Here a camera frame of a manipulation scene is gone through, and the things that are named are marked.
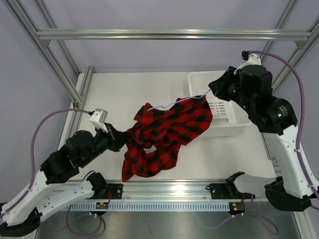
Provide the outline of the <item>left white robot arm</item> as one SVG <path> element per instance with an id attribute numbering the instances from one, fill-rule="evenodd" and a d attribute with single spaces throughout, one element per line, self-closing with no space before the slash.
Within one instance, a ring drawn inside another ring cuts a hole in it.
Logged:
<path id="1" fill-rule="evenodd" d="M 1 212 L 5 214 L 0 226 L 2 237 L 26 236 L 66 206 L 82 199 L 100 199 L 106 195 L 107 182 L 97 172 L 73 188 L 50 195 L 99 155 L 107 150 L 118 152 L 125 145 L 129 139 L 128 133 L 117 131 L 109 123 L 105 126 L 105 131 L 98 129 L 95 135 L 86 130 L 75 132 L 41 164 L 33 185 L 27 189 L 27 196 L 17 206 L 10 209 L 16 200 L 1 204 Z"/>

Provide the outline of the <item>red black plaid shirt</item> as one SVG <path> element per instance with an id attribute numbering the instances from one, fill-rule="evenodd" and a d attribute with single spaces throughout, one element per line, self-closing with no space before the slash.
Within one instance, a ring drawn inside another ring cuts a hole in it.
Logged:
<path id="1" fill-rule="evenodd" d="M 134 175 L 148 178 L 174 168 L 181 146 L 209 129 L 213 118 L 206 97 L 177 103 L 165 111 L 148 111 L 151 107 L 143 105 L 134 117 L 136 123 L 126 130 L 131 138 L 122 166 L 124 182 Z"/>

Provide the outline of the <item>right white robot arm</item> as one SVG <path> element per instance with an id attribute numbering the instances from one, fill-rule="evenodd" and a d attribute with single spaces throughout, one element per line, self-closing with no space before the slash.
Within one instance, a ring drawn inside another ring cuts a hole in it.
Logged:
<path id="1" fill-rule="evenodd" d="M 247 113 L 280 170 L 280 176 L 271 178 L 235 173 L 229 177 L 231 182 L 225 190 L 232 198 L 242 193 L 254 194 L 265 197 L 280 211 L 303 212 L 311 207 L 319 182 L 307 161 L 298 158 L 303 155 L 297 145 L 301 122 L 287 100 L 272 95 L 272 78 L 264 66 L 247 65 L 241 69 L 229 67 L 208 85 L 216 98 L 233 101 Z"/>

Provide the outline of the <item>light blue wire hanger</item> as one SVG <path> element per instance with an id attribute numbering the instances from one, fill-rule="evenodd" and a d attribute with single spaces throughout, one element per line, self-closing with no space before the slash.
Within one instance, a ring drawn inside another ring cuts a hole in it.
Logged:
<path id="1" fill-rule="evenodd" d="M 184 101 L 187 101 L 187 100 L 190 100 L 190 99 L 201 99 L 203 98 L 204 96 L 206 96 L 209 92 L 211 92 L 211 89 L 208 89 L 204 94 L 200 95 L 200 96 L 191 96 L 191 97 L 187 97 L 187 98 L 183 98 L 181 100 L 176 100 L 175 102 L 172 102 L 170 104 L 168 104 L 167 106 L 163 106 L 163 105 L 159 105 L 159 106 L 155 106 L 155 107 L 151 107 L 148 109 L 148 111 L 152 111 L 152 110 L 155 110 L 155 109 L 167 109 L 177 103 L 181 103 L 181 102 L 184 102 Z"/>

